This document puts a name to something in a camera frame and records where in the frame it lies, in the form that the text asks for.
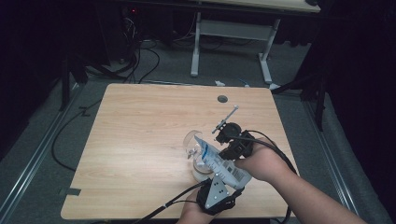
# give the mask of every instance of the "gray carpet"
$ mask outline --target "gray carpet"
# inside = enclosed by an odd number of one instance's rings
[[[153,42],[144,44],[146,47],[152,45]],[[262,47],[261,42],[252,42],[243,46],[229,44],[210,50],[216,47],[216,43],[203,44],[203,48],[208,49],[203,49],[201,52],[200,75],[190,77],[192,46],[166,47],[158,44],[152,50],[161,58],[159,66],[145,78],[145,82],[166,81],[214,86],[215,80],[219,80],[226,86],[244,86],[246,82],[251,87],[268,87],[263,83],[257,58],[257,53]],[[276,84],[281,85],[293,80],[308,49],[309,46],[291,48],[288,44],[273,46],[268,64]],[[135,71],[136,79],[146,74],[156,62],[155,54],[142,49],[141,62]],[[115,63],[112,69],[118,66],[120,65]],[[108,83],[112,82],[116,81],[105,77],[90,76],[89,82],[70,107],[64,120],[68,121],[81,112],[81,106],[89,106],[100,100]],[[323,156],[316,127],[312,125],[311,118],[306,113],[304,104],[296,91],[287,91],[274,97],[301,176],[340,202]],[[0,199],[2,202],[11,192],[46,130],[58,114],[60,102],[61,88],[58,85],[49,99],[37,109],[19,141],[1,161]],[[79,116],[71,121],[60,133],[55,149],[57,157],[63,163],[77,167],[98,107],[99,105],[96,105],[89,109],[87,111],[89,116]],[[350,149],[332,110],[329,97],[326,99],[323,125],[323,134],[350,188],[361,217],[368,223],[391,223]],[[67,221],[60,217],[64,203],[64,196],[60,191],[70,186],[72,178],[73,173],[57,164],[49,151],[8,223],[92,223],[92,220]],[[293,218],[290,223],[299,222]]]

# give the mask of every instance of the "light wood tabletop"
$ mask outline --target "light wood tabletop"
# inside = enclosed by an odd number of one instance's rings
[[[319,6],[310,6],[305,0],[196,0],[201,2],[231,4],[244,7],[265,7],[271,9],[300,11],[300,12],[320,12]]]
[[[220,95],[228,102],[220,103]],[[66,196],[62,217],[141,218],[197,184],[184,137],[201,131],[209,144],[224,149],[211,131],[234,105],[239,109],[228,122],[267,134],[295,166],[268,89],[110,84],[70,187],[80,193]],[[176,203],[155,218],[178,218],[182,206]],[[286,209],[269,184],[252,179],[236,206],[219,217],[283,217]]]

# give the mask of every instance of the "hand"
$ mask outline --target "hand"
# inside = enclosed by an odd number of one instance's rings
[[[199,189],[193,191],[192,194],[186,198],[186,201],[196,202],[198,190]],[[204,213],[197,203],[185,202],[177,224],[209,224],[213,218],[215,218],[215,216]]]
[[[259,140],[271,144],[268,139]],[[235,166],[248,171],[256,179],[270,184],[275,178],[291,172],[288,165],[269,147],[255,143],[250,157],[235,161]]]

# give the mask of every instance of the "person's left hand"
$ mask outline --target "person's left hand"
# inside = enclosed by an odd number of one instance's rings
[[[198,190],[199,189],[193,191],[192,194],[186,198],[186,201],[196,202]],[[177,224],[209,224],[215,217],[216,216],[210,216],[204,213],[197,203],[185,202]]]

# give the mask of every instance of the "human arm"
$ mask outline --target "human arm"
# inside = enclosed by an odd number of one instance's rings
[[[268,147],[255,144],[252,155],[236,161],[235,165],[271,184],[302,223],[365,223],[340,203],[297,176]]]
[[[186,198],[186,201],[196,202],[198,189]],[[185,202],[177,224],[209,224],[215,216],[204,213],[197,203]]]

